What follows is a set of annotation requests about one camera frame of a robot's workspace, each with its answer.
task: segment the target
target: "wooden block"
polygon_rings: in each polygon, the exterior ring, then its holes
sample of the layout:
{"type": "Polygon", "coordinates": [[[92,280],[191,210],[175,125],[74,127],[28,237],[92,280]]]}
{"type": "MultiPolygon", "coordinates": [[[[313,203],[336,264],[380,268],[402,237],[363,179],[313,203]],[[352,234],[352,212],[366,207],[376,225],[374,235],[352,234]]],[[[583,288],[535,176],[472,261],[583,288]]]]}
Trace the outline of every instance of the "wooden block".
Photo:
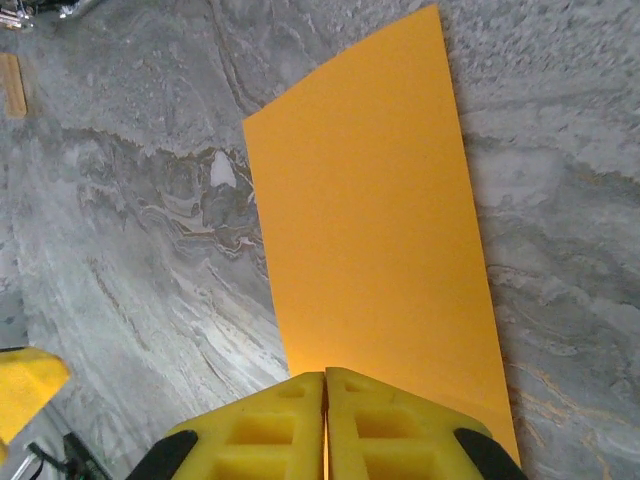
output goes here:
{"type": "Polygon", "coordinates": [[[18,57],[10,53],[0,53],[0,73],[7,95],[5,110],[9,118],[24,118],[27,115],[27,103],[20,76],[18,57]]]}

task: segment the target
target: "metal object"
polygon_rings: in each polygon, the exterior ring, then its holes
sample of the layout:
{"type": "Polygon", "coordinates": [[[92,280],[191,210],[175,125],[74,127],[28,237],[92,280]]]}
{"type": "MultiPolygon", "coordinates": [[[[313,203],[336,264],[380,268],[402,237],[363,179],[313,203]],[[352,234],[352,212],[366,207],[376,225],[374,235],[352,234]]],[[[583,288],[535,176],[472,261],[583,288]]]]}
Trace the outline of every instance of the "metal object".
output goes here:
{"type": "Polygon", "coordinates": [[[83,15],[101,0],[0,0],[0,26],[28,30],[40,17],[66,20],[83,15]]]}

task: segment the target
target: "floor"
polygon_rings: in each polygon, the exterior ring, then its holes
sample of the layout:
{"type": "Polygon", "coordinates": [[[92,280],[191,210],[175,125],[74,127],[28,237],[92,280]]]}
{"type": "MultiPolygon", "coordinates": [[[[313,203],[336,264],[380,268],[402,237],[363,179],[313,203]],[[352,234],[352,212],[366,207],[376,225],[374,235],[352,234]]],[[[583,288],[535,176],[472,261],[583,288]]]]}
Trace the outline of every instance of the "floor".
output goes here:
{"type": "MultiPolygon", "coordinates": [[[[106,0],[0,32],[32,112],[0,117],[2,342],[68,361],[54,404],[122,476],[287,377],[241,120],[426,3],[106,0]]],[[[440,6],[524,468],[640,479],[640,4],[440,6]]]]}

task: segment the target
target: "gray marble surface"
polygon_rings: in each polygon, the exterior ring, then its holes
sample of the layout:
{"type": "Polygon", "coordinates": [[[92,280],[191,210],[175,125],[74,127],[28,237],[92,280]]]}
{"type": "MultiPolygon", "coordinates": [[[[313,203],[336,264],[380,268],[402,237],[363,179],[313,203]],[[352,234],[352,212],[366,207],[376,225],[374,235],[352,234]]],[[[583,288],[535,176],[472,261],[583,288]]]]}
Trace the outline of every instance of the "gray marble surface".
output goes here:
{"type": "MultiPolygon", "coordinates": [[[[0,117],[3,308],[123,476],[287,377],[242,119],[426,3],[106,0],[0,33],[32,112],[0,117]]],[[[640,4],[440,5],[526,472],[640,478],[640,4]]]]}

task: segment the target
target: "orange sheet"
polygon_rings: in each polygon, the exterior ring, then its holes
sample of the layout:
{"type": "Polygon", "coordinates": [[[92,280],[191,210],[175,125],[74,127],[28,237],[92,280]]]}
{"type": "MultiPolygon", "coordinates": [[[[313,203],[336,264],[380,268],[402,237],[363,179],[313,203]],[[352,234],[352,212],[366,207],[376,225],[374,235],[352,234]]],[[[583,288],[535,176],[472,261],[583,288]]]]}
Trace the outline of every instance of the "orange sheet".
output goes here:
{"type": "Polygon", "coordinates": [[[517,459],[437,9],[244,128],[291,374],[356,370],[477,418],[517,459]]]}

